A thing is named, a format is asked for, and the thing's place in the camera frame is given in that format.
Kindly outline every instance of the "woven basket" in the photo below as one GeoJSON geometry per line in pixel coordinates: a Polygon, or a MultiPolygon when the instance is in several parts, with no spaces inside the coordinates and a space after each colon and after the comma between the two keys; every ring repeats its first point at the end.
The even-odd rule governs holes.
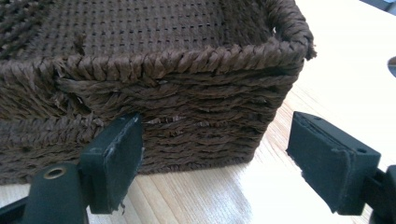
{"type": "Polygon", "coordinates": [[[0,47],[0,184],[134,111],[141,174],[250,161],[316,54],[293,0],[6,1],[0,47]]]}

